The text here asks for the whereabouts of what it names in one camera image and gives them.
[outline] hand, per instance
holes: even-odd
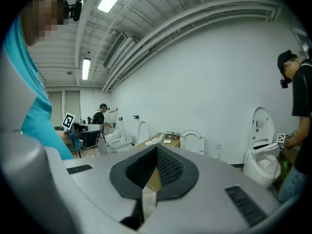
[[[286,149],[291,149],[294,146],[292,139],[291,138],[287,138],[285,140],[285,148]]]

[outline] green object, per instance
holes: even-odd
[[[287,160],[287,161],[285,161],[284,163],[283,163],[283,169],[282,169],[282,174],[281,174],[281,179],[284,181],[284,179],[286,178],[286,176],[287,176],[287,171],[288,171],[288,163],[289,163],[289,161]]]

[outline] black t-shirt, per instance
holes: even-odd
[[[104,115],[102,112],[97,112],[93,116],[93,124],[104,124]]]
[[[310,161],[312,158],[312,65],[310,60],[304,60],[295,73],[292,80],[293,108],[292,115],[299,117],[310,117],[310,131],[304,140],[301,150],[295,161],[295,168],[304,174],[310,173]]]

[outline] black cap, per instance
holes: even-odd
[[[279,71],[281,72],[281,74],[284,76],[284,63],[286,62],[287,60],[287,57],[289,54],[291,54],[292,52],[290,50],[287,50],[286,52],[280,54],[277,58],[277,66],[278,66],[278,69]]]
[[[106,109],[107,109],[107,105],[104,104],[104,103],[102,103],[102,104],[99,106],[100,109],[101,109],[102,107],[106,107]]]

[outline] jeans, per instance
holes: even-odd
[[[288,199],[300,195],[307,180],[308,175],[302,174],[293,166],[277,195],[277,199],[285,203]]]

